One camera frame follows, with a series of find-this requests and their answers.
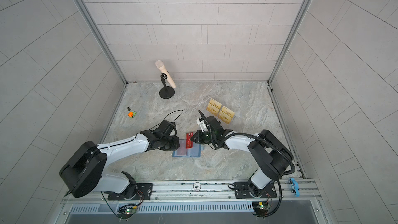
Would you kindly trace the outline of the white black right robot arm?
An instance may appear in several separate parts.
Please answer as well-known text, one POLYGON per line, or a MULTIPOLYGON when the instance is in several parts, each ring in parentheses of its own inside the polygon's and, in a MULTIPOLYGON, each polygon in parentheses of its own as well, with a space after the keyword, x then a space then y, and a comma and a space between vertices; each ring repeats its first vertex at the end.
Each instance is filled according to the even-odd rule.
POLYGON ((224 129, 215 117, 204 115, 197 119, 197 124, 200 129, 191 138, 194 143, 215 150, 238 149, 253 156, 259 168, 248 180, 245 190, 255 198, 262 197, 269 184, 295 172, 293 154, 269 130, 258 134, 235 132, 224 129))

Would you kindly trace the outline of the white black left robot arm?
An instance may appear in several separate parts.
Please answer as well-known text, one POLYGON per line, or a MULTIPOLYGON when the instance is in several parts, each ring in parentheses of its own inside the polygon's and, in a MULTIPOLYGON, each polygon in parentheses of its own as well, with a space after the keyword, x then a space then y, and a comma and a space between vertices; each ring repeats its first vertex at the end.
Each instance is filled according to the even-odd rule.
POLYGON ((91 192, 116 194, 130 200, 137 195, 136 180, 123 171, 105 173, 110 164, 137 153, 158 149, 174 151, 179 148, 176 124, 162 120, 154 130, 144 130, 133 137, 107 144, 83 143, 59 172, 68 187, 68 194, 81 198, 91 192))

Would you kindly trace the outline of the red vip card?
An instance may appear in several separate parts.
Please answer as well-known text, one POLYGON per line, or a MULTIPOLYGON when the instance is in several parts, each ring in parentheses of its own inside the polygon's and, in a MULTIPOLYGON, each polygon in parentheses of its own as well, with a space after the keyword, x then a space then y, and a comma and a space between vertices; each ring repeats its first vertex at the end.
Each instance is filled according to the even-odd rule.
POLYGON ((174 156, 175 157, 186 157, 188 155, 188 150, 186 148, 178 148, 175 152, 174 152, 174 156))
POLYGON ((186 134, 186 149, 190 149, 193 147, 193 142, 191 141, 191 138, 193 137, 193 132, 189 132, 186 134))

